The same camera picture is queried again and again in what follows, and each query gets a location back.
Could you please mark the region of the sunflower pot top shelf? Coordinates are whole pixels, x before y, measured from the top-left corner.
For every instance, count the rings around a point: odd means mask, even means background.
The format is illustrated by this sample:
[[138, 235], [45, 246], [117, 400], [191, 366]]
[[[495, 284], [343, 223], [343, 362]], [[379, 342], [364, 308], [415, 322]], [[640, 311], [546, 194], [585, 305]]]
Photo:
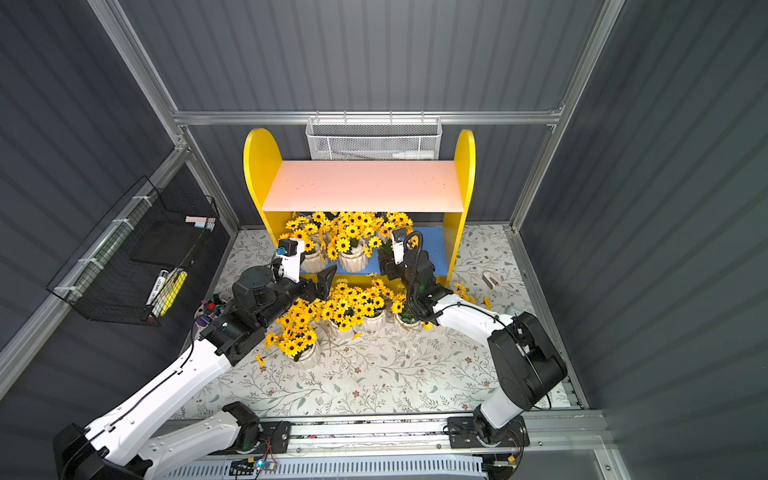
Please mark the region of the sunflower pot top shelf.
[[459, 296], [463, 301], [488, 311], [492, 309], [492, 303], [489, 297], [473, 296], [469, 291], [469, 289], [465, 285], [461, 284], [460, 282], [455, 282], [453, 284], [453, 287], [454, 287], [455, 294]]
[[319, 311], [319, 321], [335, 340], [353, 340], [363, 334], [363, 315], [358, 312], [362, 290], [347, 281], [336, 284]]

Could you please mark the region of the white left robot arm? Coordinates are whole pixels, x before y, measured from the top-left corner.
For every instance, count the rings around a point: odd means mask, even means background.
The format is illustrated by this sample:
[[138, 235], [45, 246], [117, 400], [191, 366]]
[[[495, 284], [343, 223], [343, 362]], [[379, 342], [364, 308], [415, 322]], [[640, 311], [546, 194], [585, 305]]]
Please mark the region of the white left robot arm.
[[209, 453], [259, 451], [272, 437], [241, 402], [170, 435], [155, 433], [258, 346], [296, 301], [327, 299], [336, 270], [330, 266], [316, 280], [290, 277], [275, 262], [245, 270], [232, 300], [171, 365], [110, 412], [85, 427], [69, 424], [54, 437], [58, 478], [152, 479]]

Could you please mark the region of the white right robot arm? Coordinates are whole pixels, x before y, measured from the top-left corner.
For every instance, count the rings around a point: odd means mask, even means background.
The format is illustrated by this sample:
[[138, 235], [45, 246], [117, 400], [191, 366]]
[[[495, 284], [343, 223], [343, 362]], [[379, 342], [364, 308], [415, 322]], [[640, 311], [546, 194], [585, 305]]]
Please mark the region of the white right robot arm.
[[454, 330], [490, 352], [498, 388], [474, 410], [478, 440], [486, 445], [503, 440], [522, 444], [522, 436], [511, 433], [513, 426], [568, 375], [537, 317], [529, 312], [497, 313], [464, 300], [438, 283], [427, 252], [400, 244], [392, 250], [380, 266], [388, 279], [402, 282], [413, 318]]

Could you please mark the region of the yellow wooden shelf unit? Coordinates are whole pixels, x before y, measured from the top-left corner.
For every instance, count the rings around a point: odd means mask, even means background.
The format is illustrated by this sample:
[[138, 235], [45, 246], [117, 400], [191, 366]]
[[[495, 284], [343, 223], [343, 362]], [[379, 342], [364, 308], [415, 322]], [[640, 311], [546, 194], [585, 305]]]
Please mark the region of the yellow wooden shelf unit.
[[283, 159], [273, 135], [254, 129], [243, 150], [245, 182], [273, 242], [296, 212], [440, 213], [424, 248], [437, 280], [449, 285], [468, 217], [476, 172], [472, 131], [460, 133], [451, 161]]

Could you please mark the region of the pen holder with markers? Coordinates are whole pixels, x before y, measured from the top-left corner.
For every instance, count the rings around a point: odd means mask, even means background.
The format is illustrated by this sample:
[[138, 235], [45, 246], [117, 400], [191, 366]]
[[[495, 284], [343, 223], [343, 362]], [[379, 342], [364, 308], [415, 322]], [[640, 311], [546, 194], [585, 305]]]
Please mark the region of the pen holder with markers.
[[206, 327], [223, 312], [225, 306], [226, 302], [218, 294], [212, 294], [207, 299], [202, 300], [195, 311], [195, 324], [201, 328]]

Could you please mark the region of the pink sticky note pad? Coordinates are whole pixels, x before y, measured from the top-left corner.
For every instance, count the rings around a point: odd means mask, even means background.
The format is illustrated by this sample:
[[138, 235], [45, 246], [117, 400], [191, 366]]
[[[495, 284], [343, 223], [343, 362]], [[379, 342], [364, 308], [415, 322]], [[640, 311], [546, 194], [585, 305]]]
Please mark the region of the pink sticky note pad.
[[192, 224], [195, 228], [207, 229], [213, 231], [216, 224], [215, 217], [186, 216], [185, 222]]

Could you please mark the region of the yellow book in basket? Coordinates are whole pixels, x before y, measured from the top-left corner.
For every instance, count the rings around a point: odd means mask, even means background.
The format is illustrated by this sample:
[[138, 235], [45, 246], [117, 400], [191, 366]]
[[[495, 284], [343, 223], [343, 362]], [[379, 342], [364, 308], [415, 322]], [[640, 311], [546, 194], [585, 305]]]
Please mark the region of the yellow book in basket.
[[148, 321], [158, 321], [172, 307], [188, 273], [183, 268], [161, 270], [150, 290], [144, 307]]

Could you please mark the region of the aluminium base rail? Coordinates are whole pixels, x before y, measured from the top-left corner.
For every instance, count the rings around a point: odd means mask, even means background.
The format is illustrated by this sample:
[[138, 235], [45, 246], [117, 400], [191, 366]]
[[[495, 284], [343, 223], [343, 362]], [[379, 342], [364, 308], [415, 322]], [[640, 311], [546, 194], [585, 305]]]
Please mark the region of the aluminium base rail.
[[254, 453], [197, 456], [171, 479], [622, 479], [598, 411], [533, 410], [494, 433], [469, 413], [269, 418]]

